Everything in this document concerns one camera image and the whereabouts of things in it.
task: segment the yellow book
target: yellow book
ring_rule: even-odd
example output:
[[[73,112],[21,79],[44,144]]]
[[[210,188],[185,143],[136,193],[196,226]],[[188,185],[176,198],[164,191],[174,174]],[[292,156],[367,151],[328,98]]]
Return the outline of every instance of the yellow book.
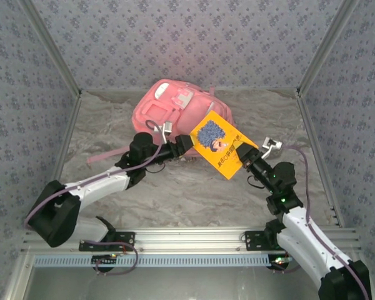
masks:
[[[193,148],[226,179],[231,179],[242,167],[242,162],[236,153],[237,147],[245,142],[258,148],[214,111],[209,112],[190,135],[194,143]]]

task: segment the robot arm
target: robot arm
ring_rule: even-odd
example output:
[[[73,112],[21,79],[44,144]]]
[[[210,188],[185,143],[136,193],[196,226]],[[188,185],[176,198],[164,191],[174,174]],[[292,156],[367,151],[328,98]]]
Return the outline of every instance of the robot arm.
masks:
[[[281,147],[278,142],[266,141],[268,149]],[[236,151],[246,171],[271,193],[267,206],[277,219],[266,224],[264,235],[268,243],[283,248],[299,263],[319,289],[321,300],[360,300],[364,299],[364,294],[371,299],[365,264],[351,261],[339,250],[314,223],[296,196],[293,164],[280,162],[272,168],[263,159],[267,155],[246,143]]]
[[[177,136],[175,143],[168,141],[159,148],[153,144],[150,134],[140,132],[129,151],[107,171],[78,182],[49,182],[29,212],[26,224],[51,247],[68,240],[101,241],[111,225],[103,219],[78,217],[79,212],[109,194],[135,186],[146,175],[146,166],[139,166],[148,160],[147,165],[163,163],[178,158],[192,147],[192,139],[187,135]]]

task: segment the pink backpack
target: pink backpack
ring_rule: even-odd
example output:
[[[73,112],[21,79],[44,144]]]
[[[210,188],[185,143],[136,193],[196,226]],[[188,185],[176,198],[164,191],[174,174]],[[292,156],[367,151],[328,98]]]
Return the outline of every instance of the pink backpack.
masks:
[[[188,82],[162,79],[144,95],[135,107],[132,123],[136,132],[152,134],[154,143],[159,144],[162,142],[160,134],[149,129],[146,121],[153,120],[160,126],[170,121],[172,133],[168,139],[174,142],[176,136],[189,134],[210,111],[215,111],[235,126],[230,108],[214,97],[214,88],[205,92],[199,86]],[[128,147],[123,147],[90,157],[87,162],[92,163],[126,151]],[[185,156],[198,157],[200,154],[190,149]]]

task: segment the patterned wallpaper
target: patterned wallpaper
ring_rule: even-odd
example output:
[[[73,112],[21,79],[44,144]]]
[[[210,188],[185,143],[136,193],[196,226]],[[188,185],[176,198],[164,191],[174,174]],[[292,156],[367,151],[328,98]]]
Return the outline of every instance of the patterned wallpaper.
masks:
[[[53,172],[73,105],[16,0],[0,0],[0,298],[21,224]]]
[[[340,0],[39,0],[82,89],[294,87]]]
[[[363,0],[306,101],[348,226],[375,279],[375,0]]]

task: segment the cartoon character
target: cartoon character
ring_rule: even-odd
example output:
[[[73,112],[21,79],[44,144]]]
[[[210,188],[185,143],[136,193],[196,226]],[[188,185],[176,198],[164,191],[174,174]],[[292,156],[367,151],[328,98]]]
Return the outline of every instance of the cartoon character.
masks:
[[[225,131],[219,127],[214,121],[208,121],[204,127],[200,128],[197,133],[199,143],[205,148],[210,148],[212,152],[223,152],[228,145],[222,142],[225,138]]]

